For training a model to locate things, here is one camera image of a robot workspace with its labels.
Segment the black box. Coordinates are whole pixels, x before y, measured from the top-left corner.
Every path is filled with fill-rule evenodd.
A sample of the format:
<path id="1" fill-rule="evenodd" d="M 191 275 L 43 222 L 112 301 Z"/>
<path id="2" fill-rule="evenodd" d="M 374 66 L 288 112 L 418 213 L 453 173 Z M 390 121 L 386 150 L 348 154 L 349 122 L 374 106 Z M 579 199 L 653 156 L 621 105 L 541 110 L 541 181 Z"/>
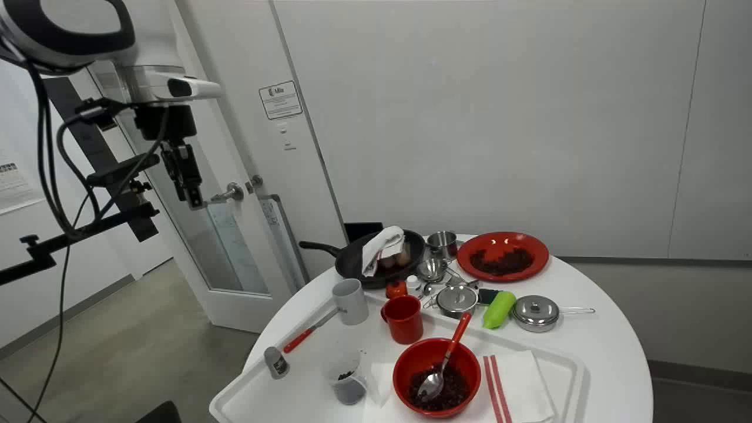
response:
<path id="1" fill-rule="evenodd" d="M 379 233 L 384 229 L 381 222 L 350 222 L 344 223 L 344 230 L 347 241 L 354 243 L 357 239 L 367 236 L 368 234 Z"/>

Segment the steel pot with lid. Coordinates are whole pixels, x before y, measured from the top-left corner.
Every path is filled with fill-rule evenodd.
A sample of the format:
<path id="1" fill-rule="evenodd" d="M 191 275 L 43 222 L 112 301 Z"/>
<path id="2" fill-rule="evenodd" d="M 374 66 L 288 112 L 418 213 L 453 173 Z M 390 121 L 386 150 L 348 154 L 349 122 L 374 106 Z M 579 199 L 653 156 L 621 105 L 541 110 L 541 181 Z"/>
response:
<path id="1" fill-rule="evenodd" d="M 434 306 L 442 315 L 460 319 L 465 313 L 473 315 L 478 301 L 478 292 L 472 287 L 448 286 L 435 295 Z"/>

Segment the white paper sign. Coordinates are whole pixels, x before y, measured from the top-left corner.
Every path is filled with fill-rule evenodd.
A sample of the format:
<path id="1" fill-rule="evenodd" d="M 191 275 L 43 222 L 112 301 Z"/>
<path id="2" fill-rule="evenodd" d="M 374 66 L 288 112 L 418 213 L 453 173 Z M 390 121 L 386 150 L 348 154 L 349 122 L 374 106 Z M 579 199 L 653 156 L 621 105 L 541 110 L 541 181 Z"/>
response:
<path id="1" fill-rule="evenodd" d="M 260 88 L 258 94 L 269 120 L 294 117 L 303 113 L 303 103 L 293 80 Z"/>

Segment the wall poster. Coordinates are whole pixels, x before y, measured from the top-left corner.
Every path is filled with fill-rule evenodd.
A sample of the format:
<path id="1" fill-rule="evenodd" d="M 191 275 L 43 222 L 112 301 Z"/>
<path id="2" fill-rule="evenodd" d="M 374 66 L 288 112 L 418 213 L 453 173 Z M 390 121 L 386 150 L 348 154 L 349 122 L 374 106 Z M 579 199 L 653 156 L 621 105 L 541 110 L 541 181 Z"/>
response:
<path id="1" fill-rule="evenodd" d="M 3 147 L 0 147 L 0 215 L 11 213 L 43 200 L 19 162 Z"/>

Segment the heap of dark beans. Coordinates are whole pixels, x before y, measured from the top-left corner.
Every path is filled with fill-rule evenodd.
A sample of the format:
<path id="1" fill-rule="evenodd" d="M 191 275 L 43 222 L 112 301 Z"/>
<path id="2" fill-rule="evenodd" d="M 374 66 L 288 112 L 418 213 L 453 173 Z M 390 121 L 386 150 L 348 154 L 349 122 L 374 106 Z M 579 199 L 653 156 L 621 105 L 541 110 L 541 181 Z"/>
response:
<path id="1" fill-rule="evenodd" d="M 479 250 L 472 253 L 469 262 L 473 268 L 494 276 L 519 273 L 530 267 L 534 260 L 534 256 L 519 247 L 493 259 L 487 259 L 486 252 L 487 250 Z"/>

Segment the white door with glass pane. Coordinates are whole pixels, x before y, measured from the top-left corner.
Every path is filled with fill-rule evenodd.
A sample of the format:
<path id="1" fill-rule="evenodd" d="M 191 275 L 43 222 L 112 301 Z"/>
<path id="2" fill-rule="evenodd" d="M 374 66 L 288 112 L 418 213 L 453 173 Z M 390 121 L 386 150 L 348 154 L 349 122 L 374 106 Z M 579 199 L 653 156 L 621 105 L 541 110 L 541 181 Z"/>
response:
<path id="1" fill-rule="evenodd" d="M 164 217 L 156 222 L 210 323 L 263 332 L 334 260 L 299 241 L 347 238 L 306 99 L 271 0 L 125 0 L 134 25 L 155 41 L 148 64 L 218 83 L 217 99 L 190 101 L 202 197 L 190 210 L 164 166 L 148 171 Z"/>

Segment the red mug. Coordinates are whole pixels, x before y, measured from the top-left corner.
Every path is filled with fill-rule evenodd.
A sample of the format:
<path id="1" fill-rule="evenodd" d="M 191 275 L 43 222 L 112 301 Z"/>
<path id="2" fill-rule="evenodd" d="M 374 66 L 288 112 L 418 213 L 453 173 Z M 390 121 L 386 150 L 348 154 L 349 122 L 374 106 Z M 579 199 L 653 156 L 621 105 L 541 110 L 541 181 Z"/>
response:
<path id="1" fill-rule="evenodd" d="M 381 318 L 389 327 L 392 339 L 403 345 L 416 343 L 424 335 L 421 301 L 413 296 L 389 299 L 381 308 Z"/>

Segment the red plate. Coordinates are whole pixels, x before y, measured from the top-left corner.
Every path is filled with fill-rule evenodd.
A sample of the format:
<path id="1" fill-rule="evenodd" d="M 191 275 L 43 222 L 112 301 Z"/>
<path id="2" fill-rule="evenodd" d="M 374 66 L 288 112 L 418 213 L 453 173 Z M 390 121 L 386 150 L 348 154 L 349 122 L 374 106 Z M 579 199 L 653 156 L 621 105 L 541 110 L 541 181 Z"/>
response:
<path id="1" fill-rule="evenodd" d="M 512 273 L 490 273 L 481 267 L 491 263 L 509 263 L 512 256 L 523 258 L 529 263 Z M 541 273 L 550 261 L 548 247 L 540 239 L 519 232 L 491 232 L 472 236 L 463 241 L 456 255 L 454 267 L 472 279 L 506 284 L 528 280 Z"/>

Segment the red bowl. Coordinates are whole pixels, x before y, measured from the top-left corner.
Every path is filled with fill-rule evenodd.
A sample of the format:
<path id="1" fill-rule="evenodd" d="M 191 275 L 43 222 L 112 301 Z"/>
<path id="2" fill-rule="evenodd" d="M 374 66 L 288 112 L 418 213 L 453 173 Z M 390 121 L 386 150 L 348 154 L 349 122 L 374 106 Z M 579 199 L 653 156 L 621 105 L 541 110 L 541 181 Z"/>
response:
<path id="1" fill-rule="evenodd" d="M 406 348 L 395 362 L 392 387 L 397 403 L 411 414 L 432 419 L 453 418 L 468 408 L 479 391 L 481 365 L 466 346 L 457 344 L 444 370 L 444 388 L 432 401 L 417 399 L 425 377 L 438 370 L 449 348 L 449 339 L 430 338 Z"/>

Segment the green plastic bottle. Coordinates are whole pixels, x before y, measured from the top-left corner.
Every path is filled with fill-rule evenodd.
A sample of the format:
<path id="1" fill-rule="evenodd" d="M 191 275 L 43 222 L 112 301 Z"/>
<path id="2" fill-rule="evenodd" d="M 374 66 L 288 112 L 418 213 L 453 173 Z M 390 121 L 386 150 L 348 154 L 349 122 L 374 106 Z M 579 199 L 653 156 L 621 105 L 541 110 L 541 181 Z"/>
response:
<path id="1" fill-rule="evenodd" d="M 514 294 L 508 291 L 497 293 L 487 306 L 483 316 L 482 327 L 487 330 L 499 329 L 507 320 L 515 303 L 516 297 Z"/>

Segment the white mug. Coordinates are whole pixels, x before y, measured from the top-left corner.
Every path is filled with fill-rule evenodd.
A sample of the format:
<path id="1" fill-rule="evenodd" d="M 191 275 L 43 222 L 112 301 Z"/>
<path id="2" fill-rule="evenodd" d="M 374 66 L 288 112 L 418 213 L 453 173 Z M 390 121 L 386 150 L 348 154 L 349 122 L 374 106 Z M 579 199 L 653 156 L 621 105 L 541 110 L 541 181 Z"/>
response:
<path id="1" fill-rule="evenodd" d="M 369 310 L 359 279 L 347 278 L 338 282 L 331 289 L 331 295 L 344 325 L 355 326 L 367 320 Z"/>

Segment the white napkin with red stripes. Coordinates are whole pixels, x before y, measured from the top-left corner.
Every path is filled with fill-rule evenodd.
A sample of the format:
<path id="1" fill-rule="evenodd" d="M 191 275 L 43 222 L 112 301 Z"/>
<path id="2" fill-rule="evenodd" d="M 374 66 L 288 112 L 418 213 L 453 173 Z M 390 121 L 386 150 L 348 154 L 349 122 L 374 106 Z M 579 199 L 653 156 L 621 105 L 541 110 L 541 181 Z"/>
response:
<path id="1" fill-rule="evenodd" d="M 555 423 L 556 410 L 534 353 L 486 355 L 479 362 L 488 399 L 483 423 Z"/>

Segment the white tray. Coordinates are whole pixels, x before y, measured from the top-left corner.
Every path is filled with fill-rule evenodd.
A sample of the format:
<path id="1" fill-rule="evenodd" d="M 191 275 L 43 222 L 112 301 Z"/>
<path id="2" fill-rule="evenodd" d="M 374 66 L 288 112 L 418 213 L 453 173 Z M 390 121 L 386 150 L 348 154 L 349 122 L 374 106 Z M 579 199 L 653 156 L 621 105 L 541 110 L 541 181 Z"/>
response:
<path id="1" fill-rule="evenodd" d="M 468 409 L 453 418 L 425 418 L 402 409 L 386 370 L 405 346 L 391 339 L 378 315 L 386 299 L 372 294 L 365 297 L 369 316 L 364 323 L 346 326 L 340 318 L 332 319 L 285 356 L 290 372 L 279 380 L 271 377 L 265 359 L 259 358 L 212 399 L 212 416 L 220 423 L 483 423 L 488 404 L 483 388 Z M 479 360 L 486 355 L 531 351 L 556 410 L 554 423 L 582 422 L 590 373 L 580 359 L 475 325 L 468 327 L 461 343 Z M 368 380 L 378 385 L 379 401 L 370 395 L 354 406 L 337 401 L 323 377 L 323 367 L 339 348 L 361 351 Z"/>

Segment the steel pan with lid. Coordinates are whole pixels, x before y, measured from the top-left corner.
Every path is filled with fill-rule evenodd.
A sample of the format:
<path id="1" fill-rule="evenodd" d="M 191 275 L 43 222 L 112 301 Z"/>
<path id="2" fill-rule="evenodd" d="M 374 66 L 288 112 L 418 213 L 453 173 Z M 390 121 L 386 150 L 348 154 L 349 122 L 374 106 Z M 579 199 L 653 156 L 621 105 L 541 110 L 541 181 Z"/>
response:
<path id="1" fill-rule="evenodd" d="M 519 297 L 510 310 L 511 318 L 523 330 L 544 334 L 553 330 L 563 315 L 594 314 L 588 307 L 561 307 L 548 297 Z"/>

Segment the black frying pan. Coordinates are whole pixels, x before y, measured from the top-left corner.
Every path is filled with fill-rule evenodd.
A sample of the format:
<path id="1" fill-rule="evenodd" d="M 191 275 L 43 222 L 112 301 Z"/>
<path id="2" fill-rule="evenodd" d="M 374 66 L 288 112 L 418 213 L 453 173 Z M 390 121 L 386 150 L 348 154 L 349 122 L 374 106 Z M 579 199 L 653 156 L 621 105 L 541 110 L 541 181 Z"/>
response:
<path id="1" fill-rule="evenodd" d="M 324 251 L 335 257 L 335 268 L 337 273 L 343 278 L 357 278 L 365 289 L 384 289 L 387 284 L 397 280 L 405 280 L 410 276 L 417 265 L 424 260 L 425 241 L 422 236 L 411 230 L 404 230 L 404 243 L 409 247 L 411 259 L 403 267 L 395 267 L 382 270 L 381 268 L 374 276 L 366 277 L 362 274 L 362 247 L 368 241 L 378 235 L 377 232 L 370 233 L 353 241 L 346 247 L 331 246 L 330 244 L 312 243 L 311 241 L 299 241 L 298 246 L 301 249 Z"/>

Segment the small grey shaker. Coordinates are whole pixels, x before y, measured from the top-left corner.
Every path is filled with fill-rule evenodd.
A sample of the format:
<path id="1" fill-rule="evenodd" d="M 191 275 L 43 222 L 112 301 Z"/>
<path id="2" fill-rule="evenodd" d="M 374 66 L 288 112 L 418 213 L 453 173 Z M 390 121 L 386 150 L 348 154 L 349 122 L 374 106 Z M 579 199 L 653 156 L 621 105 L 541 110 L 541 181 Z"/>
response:
<path id="1" fill-rule="evenodd" d="M 264 351 L 266 365 L 274 380 L 284 378 L 290 371 L 290 365 L 279 348 L 270 346 Z"/>

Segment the clear jar with beans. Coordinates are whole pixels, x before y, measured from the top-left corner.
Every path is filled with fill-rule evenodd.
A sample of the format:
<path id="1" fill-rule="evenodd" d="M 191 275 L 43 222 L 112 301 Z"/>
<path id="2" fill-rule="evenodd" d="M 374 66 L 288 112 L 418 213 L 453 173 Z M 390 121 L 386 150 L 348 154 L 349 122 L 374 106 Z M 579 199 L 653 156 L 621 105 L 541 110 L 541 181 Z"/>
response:
<path id="1" fill-rule="evenodd" d="M 361 369 L 362 353 L 357 349 L 333 354 L 323 367 L 323 377 L 340 404 L 354 406 L 368 393 L 368 377 Z"/>

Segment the steel cup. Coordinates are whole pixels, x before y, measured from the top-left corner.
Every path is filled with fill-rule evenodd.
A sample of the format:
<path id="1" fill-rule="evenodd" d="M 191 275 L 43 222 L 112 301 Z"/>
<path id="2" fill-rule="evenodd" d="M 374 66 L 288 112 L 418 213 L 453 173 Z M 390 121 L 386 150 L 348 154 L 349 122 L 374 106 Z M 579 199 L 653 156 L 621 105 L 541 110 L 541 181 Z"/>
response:
<path id="1" fill-rule="evenodd" d="M 458 254 L 458 238 L 456 233 L 451 231 L 438 231 L 428 236 L 425 241 L 429 247 L 432 258 L 450 262 L 456 259 Z"/>

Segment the white cloth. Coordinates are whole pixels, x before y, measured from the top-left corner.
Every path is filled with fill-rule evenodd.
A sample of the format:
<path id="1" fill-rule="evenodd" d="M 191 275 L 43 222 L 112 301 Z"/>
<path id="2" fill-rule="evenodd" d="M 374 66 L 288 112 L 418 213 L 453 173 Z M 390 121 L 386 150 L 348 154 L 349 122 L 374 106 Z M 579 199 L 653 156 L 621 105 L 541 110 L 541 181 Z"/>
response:
<path id="1" fill-rule="evenodd" d="M 395 267 L 404 251 L 405 231 L 397 226 L 384 228 L 362 247 L 361 274 L 373 277 L 380 270 Z"/>

